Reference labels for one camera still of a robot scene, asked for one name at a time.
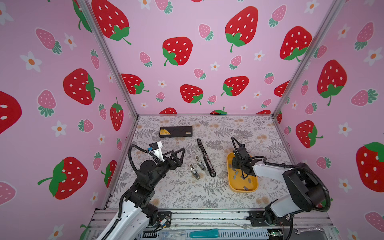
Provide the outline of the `beige eraser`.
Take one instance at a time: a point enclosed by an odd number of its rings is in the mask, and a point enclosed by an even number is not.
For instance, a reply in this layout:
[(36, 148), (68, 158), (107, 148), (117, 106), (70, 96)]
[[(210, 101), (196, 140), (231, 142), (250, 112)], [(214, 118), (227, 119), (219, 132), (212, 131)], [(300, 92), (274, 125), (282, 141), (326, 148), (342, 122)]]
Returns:
[(191, 172), (192, 172), (192, 175), (194, 176), (194, 178), (196, 180), (199, 180), (201, 177), (200, 177), (200, 174), (197, 172), (197, 170), (195, 169), (195, 167), (193, 166), (193, 164), (190, 164), (190, 169), (191, 169)]

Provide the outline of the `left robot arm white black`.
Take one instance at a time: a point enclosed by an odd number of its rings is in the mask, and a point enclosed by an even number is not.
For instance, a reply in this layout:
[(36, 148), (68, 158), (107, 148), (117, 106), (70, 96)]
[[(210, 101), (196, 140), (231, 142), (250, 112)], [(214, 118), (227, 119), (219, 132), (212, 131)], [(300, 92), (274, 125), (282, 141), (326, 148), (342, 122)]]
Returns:
[[(140, 233), (155, 234), (166, 227), (169, 216), (158, 219), (158, 208), (150, 203), (155, 194), (156, 185), (166, 177), (170, 170), (181, 167), (185, 149), (162, 153), (162, 143), (152, 143), (148, 149), (130, 145), (128, 159), (137, 175), (132, 186), (122, 194), (119, 210), (111, 222), (98, 236), (99, 240), (135, 240)], [(132, 159), (132, 149), (135, 148), (151, 156), (152, 160), (142, 162), (139, 169)]]

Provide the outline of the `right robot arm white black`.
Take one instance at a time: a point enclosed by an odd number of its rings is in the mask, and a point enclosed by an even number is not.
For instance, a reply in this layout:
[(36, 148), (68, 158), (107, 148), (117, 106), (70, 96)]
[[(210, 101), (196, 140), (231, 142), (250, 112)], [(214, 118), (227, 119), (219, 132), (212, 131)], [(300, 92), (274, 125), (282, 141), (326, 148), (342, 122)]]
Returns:
[(285, 216), (293, 217), (302, 212), (327, 212), (331, 197), (323, 181), (304, 163), (296, 165), (277, 164), (264, 156), (252, 157), (245, 144), (231, 137), (234, 146), (232, 167), (241, 171), (243, 180), (248, 177), (265, 177), (284, 182), (289, 194), (271, 202), (260, 217), (268, 225), (277, 225)]

